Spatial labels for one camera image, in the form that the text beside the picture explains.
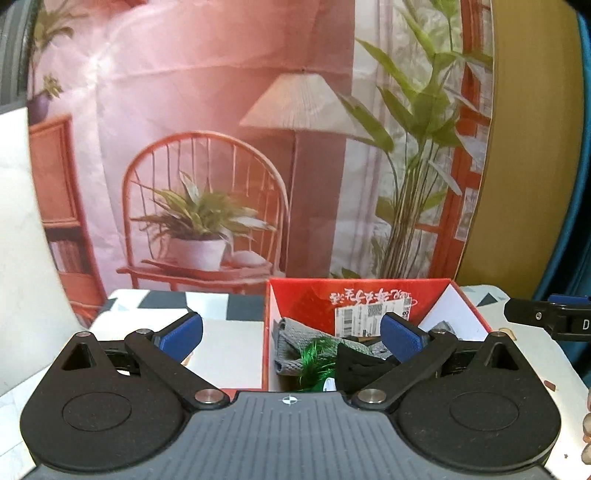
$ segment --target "table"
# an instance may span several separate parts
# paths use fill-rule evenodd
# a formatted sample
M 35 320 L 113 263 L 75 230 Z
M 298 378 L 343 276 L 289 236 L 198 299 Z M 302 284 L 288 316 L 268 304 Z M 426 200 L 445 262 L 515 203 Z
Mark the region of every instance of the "table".
M 560 480 L 587 480 L 591 466 L 580 454 L 587 388 L 564 353 L 545 331 L 508 323 L 503 314 L 507 295 L 492 286 L 463 287 L 493 330 L 510 328 L 516 344 L 542 380 L 556 385 L 550 395 L 562 416 L 562 430 L 547 462 Z M 220 388 L 260 388 L 263 324 L 261 297 L 183 292 L 119 290 L 113 292 L 91 331 L 99 340 L 123 338 L 147 327 L 158 330 L 185 314 L 204 318 L 204 337 L 188 368 Z M 33 467 L 18 430 L 18 417 L 46 369 L 0 397 L 0 478 L 18 480 Z

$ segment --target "white flower pot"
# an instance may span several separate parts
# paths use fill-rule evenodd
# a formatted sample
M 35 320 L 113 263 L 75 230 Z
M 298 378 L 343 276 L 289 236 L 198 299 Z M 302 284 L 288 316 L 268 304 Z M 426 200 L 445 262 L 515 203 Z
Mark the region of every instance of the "white flower pot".
M 226 250 L 226 241 L 180 240 L 171 238 L 168 251 L 180 267 L 195 268 L 208 272 L 218 271 Z

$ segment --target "white label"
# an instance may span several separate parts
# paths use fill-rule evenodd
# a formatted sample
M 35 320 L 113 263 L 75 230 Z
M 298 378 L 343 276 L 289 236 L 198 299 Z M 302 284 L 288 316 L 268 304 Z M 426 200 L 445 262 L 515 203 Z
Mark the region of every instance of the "white label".
M 336 383 L 334 378 L 327 378 L 324 381 L 324 387 L 322 387 L 323 392 L 336 392 Z
M 413 300 L 410 297 L 335 309 L 335 336 L 373 337 L 380 335 L 380 324 L 386 312 L 407 319 Z

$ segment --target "lampshade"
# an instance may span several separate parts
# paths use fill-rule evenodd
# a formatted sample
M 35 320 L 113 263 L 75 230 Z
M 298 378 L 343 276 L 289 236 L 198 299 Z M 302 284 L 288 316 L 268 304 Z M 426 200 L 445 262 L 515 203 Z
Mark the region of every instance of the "lampshade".
M 367 136 L 317 73 L 279 75 L 240 121 L 240 126 Z

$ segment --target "purple flower pot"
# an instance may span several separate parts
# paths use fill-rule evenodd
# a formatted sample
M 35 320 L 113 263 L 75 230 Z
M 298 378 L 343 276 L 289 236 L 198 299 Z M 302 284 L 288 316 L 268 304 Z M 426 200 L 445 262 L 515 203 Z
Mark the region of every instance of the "purple flower pot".
M 47 118 L 49 102 L 51 102 L 51 97 L 47 92 L 38 93 L 27 102 L 29 125 L 38 124 Z

